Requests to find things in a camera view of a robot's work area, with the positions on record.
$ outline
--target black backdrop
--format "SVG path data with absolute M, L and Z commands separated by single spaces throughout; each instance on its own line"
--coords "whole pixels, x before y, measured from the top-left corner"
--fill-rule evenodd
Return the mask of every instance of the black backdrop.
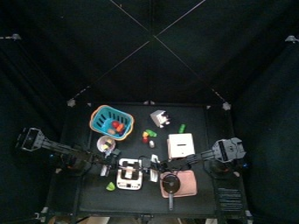
M 0 6 L 0 37 L 23 38 L 0 39 L 0 220 L 41 210 L 48 158 L 15 151 L 15 138 L 35 126 L 59 140 L 73 97 L 83 103 L 228 101 L 252 164 L 251 211 L 260 222 L 299 220 L 299 43 L 284 42 L 299 31 L 298 1 L 12 0 Z

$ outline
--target green object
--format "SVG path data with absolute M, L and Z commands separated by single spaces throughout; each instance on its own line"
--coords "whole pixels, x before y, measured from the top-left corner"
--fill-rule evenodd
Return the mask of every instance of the green object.
M 108 183 L 107 190 L 109 190 L 111 192 L 116 190 L 116 186 L 112 182 Z
M 151 131 L 149 129 L 145 130 L 149 137 L 156 137 L 156 133 Z
M 186 124 L 182 124 L 182 127 L 179 128 L 179 134 L 184 132 Z

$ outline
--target plastic basket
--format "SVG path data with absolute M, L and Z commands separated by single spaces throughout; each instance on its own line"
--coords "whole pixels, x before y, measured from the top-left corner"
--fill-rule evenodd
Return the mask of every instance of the plastic basket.
M 125 125 L 124 133 L 121 136 L 117 133 L 115 135 L 111 135 L 108 133 L 108 130 L 112 129 L 111 123 L 113 121 L 119 121 Z M 96 132 L 109 136 L 117 141 L 121 141 L 127 138 L 128 134 L 132 132 L 133 123 L 135 118 L 129 114 L 111 108 L 108 105 L 101 105 L 100 107 L 97 107 L 97 109 L 93 111 L 91 115 L 88 126 Z

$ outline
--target white box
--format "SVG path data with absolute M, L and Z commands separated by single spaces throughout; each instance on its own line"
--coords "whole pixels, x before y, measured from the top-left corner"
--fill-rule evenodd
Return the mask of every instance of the white box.
M 167 139 L 168 143 L 168 158 L 186 158 L 191 154 L 195 154 L 192 134 L 171 134 Z

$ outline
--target black table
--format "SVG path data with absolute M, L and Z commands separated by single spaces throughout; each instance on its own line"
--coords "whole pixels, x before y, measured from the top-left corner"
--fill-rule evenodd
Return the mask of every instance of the black table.
M 89 129 L 89 115 L 100 104 L 81 105 L 69 108 L 64 124 L 60 142 L 67 145 L 80 145 L 83 149 L 97 151 L 96 142 L 103 136 Z M 133 131 L 123 141 L 116 141 L 116 147 L 121 150 L 120 158 L 137 159 L 140 156 L 151 157 L 155 154 L 159 160 L 168 158 L 167 138 L 170 134 L 178 134 L 180 125 L 186 124 L 184 133 L 192 133 L 195 153 L 211 149 L 220 139 L 234 137 L 230 111 L 222 105 L 141 105 L 141 104 L 108 104 L 115 109 L 127 112 L 135 118 Z M 155 126 L 149 114 L 158 109 L 166 110 L 172 122 L 163 129 Z M 144 130 L 156 132 L 152 138 L 155 148 L 141 142 Z M 48 215 L 77 216 L 131 216 L 151 219 L 155 216 L 186 218 L 222 218 L 232 217 L 246 219 L 244 210 L 247 202 L 240 178 L 215 179 L 203 169 L 203 161 L 195 164 L 194 170 L 198 184 L 195 196 L 174 198 L 174 210 L 168 210 L 168 199 L 163 198 L 159 183 L 149 181 L 149 176 L 143 177 L 143 186 L 137 191 L 116 188 L 109 192 L 105 188 L 109 182 L 116 183 L 117 171 L 109 171 L 108 177 L 100 177 L 101 165 L 92 165 L 88 173 L 80 177 L 72 177 L 67 172 L 53 174 L 51 193 L 48 197 Z M 219 187 L 236 188 L 242 192 L 244 209 L 238 213 L 220 211 L 218 203 Z

